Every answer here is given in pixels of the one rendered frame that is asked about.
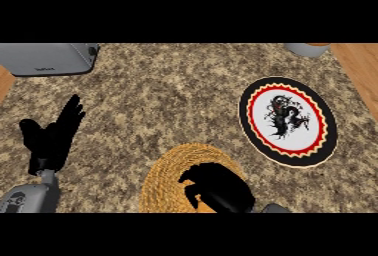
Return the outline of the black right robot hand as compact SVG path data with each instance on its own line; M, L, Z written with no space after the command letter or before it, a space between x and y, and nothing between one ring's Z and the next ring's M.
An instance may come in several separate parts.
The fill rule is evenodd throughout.
M192 184L184 187L184 195L193 208L199 202L217 213L249 213L255 197L242 178L220 163L192 165L177 180Z

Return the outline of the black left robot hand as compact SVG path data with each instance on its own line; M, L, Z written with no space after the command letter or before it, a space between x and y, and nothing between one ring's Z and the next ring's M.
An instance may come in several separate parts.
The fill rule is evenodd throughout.
M32 119L19 121L23 145L31 152L28 173L34 176L44 170L57 172L68 158L74 136L85 116L79 96L74 94L63 106L57 120L45 127Z

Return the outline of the round woven straw placemat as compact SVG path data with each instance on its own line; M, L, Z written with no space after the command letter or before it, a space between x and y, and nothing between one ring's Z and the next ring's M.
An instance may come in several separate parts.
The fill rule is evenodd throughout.
M156 160L141 185L139 211L141 213L214 213L214 210L198 203L193 208L184 195L184 187L193 182L178 182L183 172L201 163L220 163L245 179L245 172L237 162L214 146L187 143L170 149Z

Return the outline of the black red white plate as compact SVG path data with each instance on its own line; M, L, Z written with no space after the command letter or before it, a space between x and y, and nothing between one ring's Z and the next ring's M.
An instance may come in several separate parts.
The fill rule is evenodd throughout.
M254 81L239 100L239 121L258 153L291 168L325 163L336 149L332 111L314 90L285 77Z

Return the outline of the grey toaster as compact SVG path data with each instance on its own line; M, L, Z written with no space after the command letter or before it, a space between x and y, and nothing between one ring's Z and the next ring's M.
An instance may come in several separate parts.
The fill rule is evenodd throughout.
M54 76L88 73L97 43L0 43L0 65L13 76Z

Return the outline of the grey cylindrical container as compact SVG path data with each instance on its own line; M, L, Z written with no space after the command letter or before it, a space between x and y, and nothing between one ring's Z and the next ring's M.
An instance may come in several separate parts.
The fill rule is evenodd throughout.
M283 46L294 54L304 57L319 57L329 49L329 44L311 45L307 43L285 43Z

